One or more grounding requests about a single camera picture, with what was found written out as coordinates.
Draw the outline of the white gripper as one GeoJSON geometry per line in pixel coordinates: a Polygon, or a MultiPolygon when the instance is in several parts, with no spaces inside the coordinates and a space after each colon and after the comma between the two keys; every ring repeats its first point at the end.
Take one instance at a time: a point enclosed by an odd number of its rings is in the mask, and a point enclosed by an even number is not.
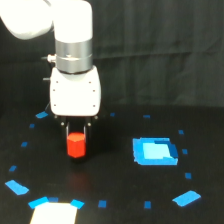
{"type": "MultiPolygon", "coordinates": [[[[93,117],[100,110],[101,84],[96,66],[86,73],[65,74],[57,68],[52,69],[50,77],[50,109],[61,118],[65,127],[66,150],[70,123],[67,117],[93,117]]],[[[86,156],[90,153],[90,127],[84,126],[86,156]]]]}

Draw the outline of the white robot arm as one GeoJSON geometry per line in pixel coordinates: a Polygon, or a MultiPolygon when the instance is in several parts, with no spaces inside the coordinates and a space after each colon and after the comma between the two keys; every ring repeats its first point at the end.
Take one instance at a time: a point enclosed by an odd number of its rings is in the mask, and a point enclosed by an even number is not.
{"type": "Polygon", "coordinates": [[[91,125],[101,104],[101,84],[93,64],[93,11],[86,0],[0,0],[0,19],[16,38],[54,32],[50,76],[51,112],[63,119],[84,117],[91,125]]]}

